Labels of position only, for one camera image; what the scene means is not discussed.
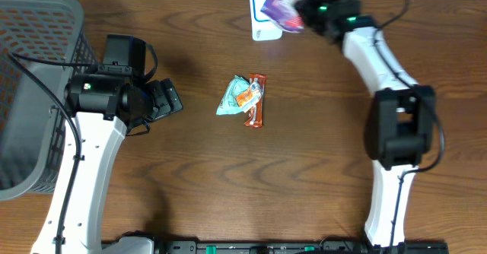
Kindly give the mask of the green wipes packet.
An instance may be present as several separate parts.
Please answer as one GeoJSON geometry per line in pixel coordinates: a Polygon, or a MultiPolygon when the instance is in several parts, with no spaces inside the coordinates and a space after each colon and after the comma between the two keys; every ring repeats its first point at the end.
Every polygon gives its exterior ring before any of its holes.
{"type": "Polygon", "coordinates": [[[243,93],[249,86],[249,81],[241,76],[235,75],[221,98],[216,115],[222,116],[241,113],[242,110],[237,104],[237,96],[243,93]]]}

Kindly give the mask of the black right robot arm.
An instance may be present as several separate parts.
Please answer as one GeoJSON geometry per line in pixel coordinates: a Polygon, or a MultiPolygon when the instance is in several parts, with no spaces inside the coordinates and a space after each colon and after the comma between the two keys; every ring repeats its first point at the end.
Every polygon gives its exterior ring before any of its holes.
{"type": "Polygon", "coordinates": [[[410,188],[431,149],[433,131],[444,146],[444,130],[435,111],[436,96],[401,66],[384,38],[384,28],[398,20],[377,24],[361,13],[360,0],[298,0],[294,7],[306,26],[341,46],[372,97],[364,127],[364,146],[373,167],[371,208],[364,225],[367,253],[424,251],[408,246],[404,220],[410,188]]]}

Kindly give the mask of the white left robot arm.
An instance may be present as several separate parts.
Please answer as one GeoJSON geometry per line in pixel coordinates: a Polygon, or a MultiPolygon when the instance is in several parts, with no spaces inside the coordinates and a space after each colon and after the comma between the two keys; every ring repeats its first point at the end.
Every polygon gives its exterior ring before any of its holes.
{"type": "Polygon", "coordinates": [[[157,240],[131,233],[103,246],[101,224],[114,160],[124,139],[139,126],[181,111],[172,80],[145,69],[152,45],[136,37],[110,34],[103,61],[65,86],[61,107],[64,151],[53,199],[33,253],[154,253],[157,240]]]}

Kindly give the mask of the red purple snack packet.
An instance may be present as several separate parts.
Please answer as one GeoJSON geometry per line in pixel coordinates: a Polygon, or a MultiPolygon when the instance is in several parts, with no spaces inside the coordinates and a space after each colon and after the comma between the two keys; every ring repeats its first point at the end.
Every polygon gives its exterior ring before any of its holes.
{"type": "Polygon", "coordinates": [[[304,30],[304,22],[295,8],[299,1],[301,0],[265,0],[260,10],[279,29],[300,33],[304,30]]]}

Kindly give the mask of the orange white small packet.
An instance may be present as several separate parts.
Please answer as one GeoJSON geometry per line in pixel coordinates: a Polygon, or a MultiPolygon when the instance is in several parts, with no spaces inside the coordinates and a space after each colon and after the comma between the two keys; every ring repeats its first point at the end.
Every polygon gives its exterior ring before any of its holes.
{"type": "Polygon", "coordinates": [[[254,81],[244,92],[237,95],[237,105],[242,112],[246,113],[260,101],[262,96],[261,85],[258,81],[254,81]]]}

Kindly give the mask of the brown orange candy bar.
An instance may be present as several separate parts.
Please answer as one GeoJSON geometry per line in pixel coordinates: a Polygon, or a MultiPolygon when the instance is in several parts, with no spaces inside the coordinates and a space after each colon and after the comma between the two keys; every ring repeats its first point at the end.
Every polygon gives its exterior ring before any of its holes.
{"type": "Polygon", "coordinates": [[[257,82],[261,87],[261,97],[259,101],[250,109],[248,120],[245,126],[251,128],[261,128],[263,126],[263,100],[266,89],[267,77],[260,74],[250,74],[250,83],[257,82]]]}

